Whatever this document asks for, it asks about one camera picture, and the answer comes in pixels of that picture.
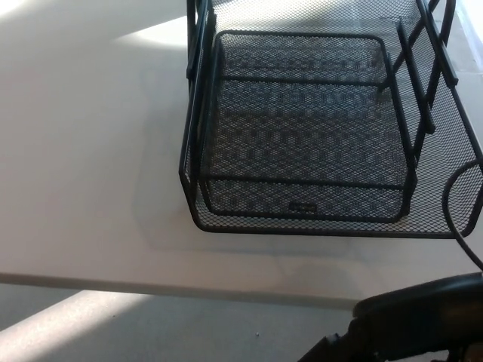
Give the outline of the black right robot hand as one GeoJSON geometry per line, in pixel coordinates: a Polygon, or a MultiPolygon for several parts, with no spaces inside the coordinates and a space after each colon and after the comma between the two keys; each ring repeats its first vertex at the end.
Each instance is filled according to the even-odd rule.
{"type": "Polygon", "coordinates": [[[397,361],[447,351],[482,359],[482,274],[443,278],[358,302],[343,335],[325,336],[303,361],[397,361]]]}

